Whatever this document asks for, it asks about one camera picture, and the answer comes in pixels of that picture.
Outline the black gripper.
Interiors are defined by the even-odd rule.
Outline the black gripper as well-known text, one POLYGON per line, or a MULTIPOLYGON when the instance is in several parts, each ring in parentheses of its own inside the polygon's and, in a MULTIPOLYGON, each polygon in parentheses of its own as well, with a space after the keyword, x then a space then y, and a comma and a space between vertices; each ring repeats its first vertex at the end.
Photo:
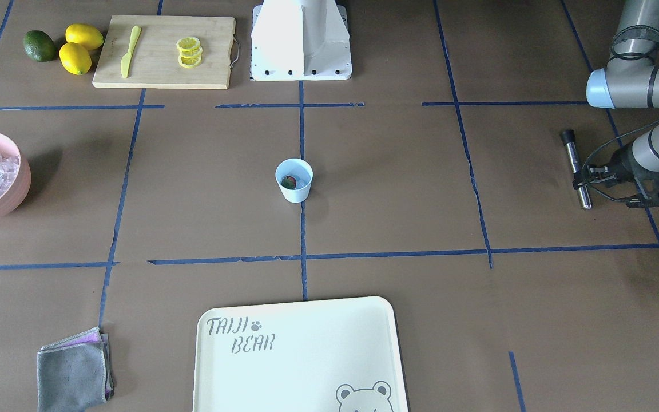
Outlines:
POLYGON ((586 164, 586 176, 574 175, 572 186, 577 191, 593 184, 604 182, 606 187, 623 183, 635 183, 642 176, 643 167, 636 161, 633 144, 627 144, 612 154, 603 166, 586 164))

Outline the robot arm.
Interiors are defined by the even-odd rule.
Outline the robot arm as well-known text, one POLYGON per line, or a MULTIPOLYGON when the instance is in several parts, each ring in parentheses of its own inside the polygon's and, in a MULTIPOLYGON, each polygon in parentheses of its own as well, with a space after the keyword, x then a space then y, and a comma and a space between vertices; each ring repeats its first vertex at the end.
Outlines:
MULTIPOLYGON (((659 109, 659 1, 627 1, 609 60, 590 73, 588 104, 599 109, 659 109)), ((659 121, 613 154, 604 179, 659 176, 659 121)))

